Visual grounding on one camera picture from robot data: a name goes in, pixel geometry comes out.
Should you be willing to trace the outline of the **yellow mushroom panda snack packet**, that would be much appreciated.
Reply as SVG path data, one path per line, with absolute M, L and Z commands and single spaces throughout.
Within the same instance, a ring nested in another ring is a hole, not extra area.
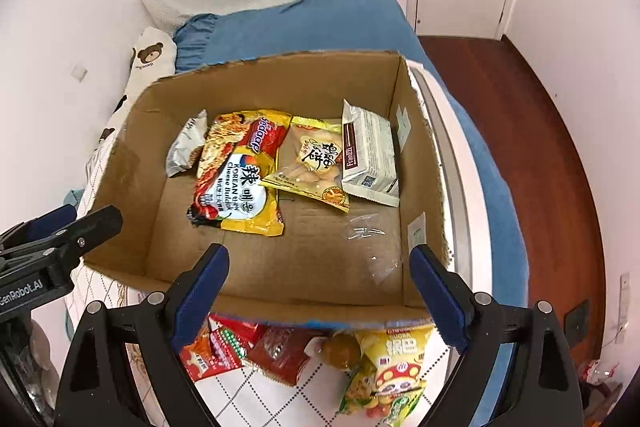
M 377 395 L 399 395 L 422 384 L 421 372 L 433 324 L 413 329 L 381 329 L 355 334 L 360 349 L 374 366 L 372 390 Z

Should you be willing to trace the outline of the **yellow egg biscuit packet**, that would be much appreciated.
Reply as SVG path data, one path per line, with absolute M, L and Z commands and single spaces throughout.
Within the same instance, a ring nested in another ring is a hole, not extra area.
M 294 116 L 279 148 L 277 168 L 262 179 L 262 186 L 349 212 L 342 162 L 342 125 L 337 119 Z

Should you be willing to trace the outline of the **silver white snack packet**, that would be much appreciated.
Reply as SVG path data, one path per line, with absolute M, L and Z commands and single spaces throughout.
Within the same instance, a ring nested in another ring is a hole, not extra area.
M 169 147 L 165 160 L 165 172 L 169 178 L 189 171 L 196 164 L 205 144 L 206 132 L 207 112 L 202 109 L 186 121 Z

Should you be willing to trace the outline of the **green colourful candy packet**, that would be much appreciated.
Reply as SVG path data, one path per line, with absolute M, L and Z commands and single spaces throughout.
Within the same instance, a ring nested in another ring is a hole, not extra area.
M 420 369 L 420 364 L 400 362 L 378 373 L 378 368 L 363 355 L 350 377 L 338 413 L 364 412 L 385 426 L 401 426 L 423 395 L 426 382 L 420 378 Z

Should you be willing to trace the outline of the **small wall outlet plate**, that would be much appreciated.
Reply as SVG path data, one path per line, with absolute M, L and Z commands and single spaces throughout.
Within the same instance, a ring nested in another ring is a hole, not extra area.
M 82 80 L 84 80 L 87 74 L 88 74 L 88 69 L 86 69 L 85 66 L 81 64 L 76 64 L 73 67 L 72 71 L 70 72 L 70 75 L 72 75 L 72 77 L 78 82 L 81 82 Z

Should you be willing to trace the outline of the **black wall socket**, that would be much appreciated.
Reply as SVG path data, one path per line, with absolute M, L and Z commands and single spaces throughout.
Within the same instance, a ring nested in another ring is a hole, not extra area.
M 590 300 L 582 300 L 579 305 L 570 312 L 565 314 L 564 317 L 564 332 L 565 335 L 577 335 L 578 337 L 584 337 L 588 333 L 589 329 L 589 314 L 590 314 Z

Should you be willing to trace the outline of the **blue bed sheet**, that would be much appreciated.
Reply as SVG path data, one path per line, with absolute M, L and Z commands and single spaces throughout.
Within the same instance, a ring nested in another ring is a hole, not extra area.
M 204 14 L 174 35 L 177 72 L 202 65 L 297 51 L 395 51 L 436 68 L 396 0 L 296 0 L 274 8 L 227 16 Z M 464 107 L 450 102 L 471 147 L 485 196 L 492 248 L 492 295 L 504 305 L 528 300 L 528 260 L 509 185 Z M 366 425 L 337 417 L 337 390 L 344 378 L 324 367 L 306 369 L 294 389 L 270 383 L 250 369 L 209 378 L 214 411 L 227 426 Z

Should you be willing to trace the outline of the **open cardboard milk box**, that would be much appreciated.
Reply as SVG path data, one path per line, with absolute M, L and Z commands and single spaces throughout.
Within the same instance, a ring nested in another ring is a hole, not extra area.
M 411 225 L 447 257 L 434 134 L 407 60 L 306 52 L 147 87 L 117 133 L 93 208 L 122 229 L 88 267 L 163 291 L 210 245 L 229 254 L 214 310 L 336 329 L 428 320 Z

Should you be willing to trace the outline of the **dark red-brown snack packet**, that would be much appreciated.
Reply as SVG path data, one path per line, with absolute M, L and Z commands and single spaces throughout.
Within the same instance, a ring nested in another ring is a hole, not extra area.
M 305 353 L 308 343 L 323 335 L 321 329 L 268 326 L 248 350 L 246 361 L 273 381 L 294 387 L 310 359 Z

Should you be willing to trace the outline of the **jelly cup with yellow fruit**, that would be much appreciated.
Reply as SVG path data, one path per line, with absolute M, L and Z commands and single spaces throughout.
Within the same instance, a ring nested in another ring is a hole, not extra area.
M 361 359 L 360 344 L 349 333 L 339 333 L 321 341 L 320 359 L 326 365 L 347 371 L 355 367 Z

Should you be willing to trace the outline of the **white power strip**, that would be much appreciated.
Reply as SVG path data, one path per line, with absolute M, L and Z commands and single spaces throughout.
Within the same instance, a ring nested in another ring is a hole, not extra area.
M 630 306 L 630 274 L 623 273 L 620 276 L 620 292 L 618 293 L 618 317 L 617 329 L 623 331 L 628 323 L 628 310 Z

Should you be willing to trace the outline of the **yellow Korean noodle packet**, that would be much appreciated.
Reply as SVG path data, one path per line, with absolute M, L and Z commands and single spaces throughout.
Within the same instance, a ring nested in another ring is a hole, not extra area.
M 278 194 L 262 184 L 276 170 L 292 116 L 271 109 L 240 110 L 214 118 L 198 162 L 192 225 L 280 236 Z

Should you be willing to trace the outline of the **bear print pillow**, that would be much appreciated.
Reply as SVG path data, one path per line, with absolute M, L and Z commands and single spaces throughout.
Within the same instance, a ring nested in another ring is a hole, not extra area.
M 130 109 L 142 92 L 160 78 L 175 74 L 177 47 L 171 36 L 154 27 L 147 27 L 132 48 L 130 73 L 124 94 L 103 129 L 98 144 L 86 165 L 86 175 L 90 178 L 107 141 L 113 139 L 126 121 Z

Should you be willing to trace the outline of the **white wafer packet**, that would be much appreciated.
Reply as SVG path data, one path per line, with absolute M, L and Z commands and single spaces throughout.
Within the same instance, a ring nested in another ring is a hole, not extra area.
M 390 122 L 344 101 L 342 126 L 343 190 L 348 195 L 397 208 L 399 180 Z

